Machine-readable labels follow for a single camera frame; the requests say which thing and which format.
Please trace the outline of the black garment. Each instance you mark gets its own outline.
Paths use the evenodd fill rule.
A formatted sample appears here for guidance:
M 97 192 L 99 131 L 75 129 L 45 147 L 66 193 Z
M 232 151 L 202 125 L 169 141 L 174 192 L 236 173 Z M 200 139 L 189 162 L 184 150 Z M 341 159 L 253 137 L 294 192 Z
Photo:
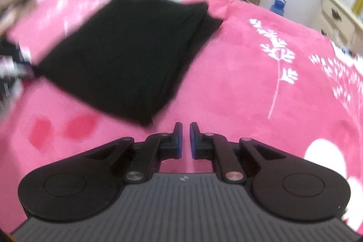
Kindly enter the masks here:
M 95 109 L 148 126 L 222 23 L 205 2 L 111 0 L 34 72 Z

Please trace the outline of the pink floral blanket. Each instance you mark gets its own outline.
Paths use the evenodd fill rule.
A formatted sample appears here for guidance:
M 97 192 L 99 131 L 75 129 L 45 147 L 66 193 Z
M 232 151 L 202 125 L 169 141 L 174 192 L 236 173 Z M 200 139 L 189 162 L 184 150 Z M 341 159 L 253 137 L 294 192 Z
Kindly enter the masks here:
M 343 220 L 362 231 L 362 63 L 321 33 L 237 0 L 206 1 L 223 19 L 171 103 L 146 129 L 81 103 L 46 79 L 25 83 L 1 117 L 1 228 L 25 219 L 17 187 L 42 165 L 123 136 L 138 141 L 176 122 L 237 141 L 246 136 L 341 174 Z

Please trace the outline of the cream drawer cabinet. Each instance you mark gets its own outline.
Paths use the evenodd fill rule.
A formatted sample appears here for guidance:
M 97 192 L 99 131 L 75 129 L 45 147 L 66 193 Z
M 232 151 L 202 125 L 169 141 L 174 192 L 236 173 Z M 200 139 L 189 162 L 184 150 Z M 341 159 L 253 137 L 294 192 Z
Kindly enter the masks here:
M 317 31 L 336 46 L 362 56 L 362 22 L 339 0 L 322 0 Z

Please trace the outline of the blue bottle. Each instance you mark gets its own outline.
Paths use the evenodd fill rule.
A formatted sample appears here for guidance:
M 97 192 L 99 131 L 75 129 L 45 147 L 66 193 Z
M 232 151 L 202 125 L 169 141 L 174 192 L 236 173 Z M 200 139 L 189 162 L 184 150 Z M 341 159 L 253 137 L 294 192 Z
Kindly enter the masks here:
M 286 0 L 275 0 L 270 7 L 270 11 L 283 17 L 285 12 L 285 5 Z

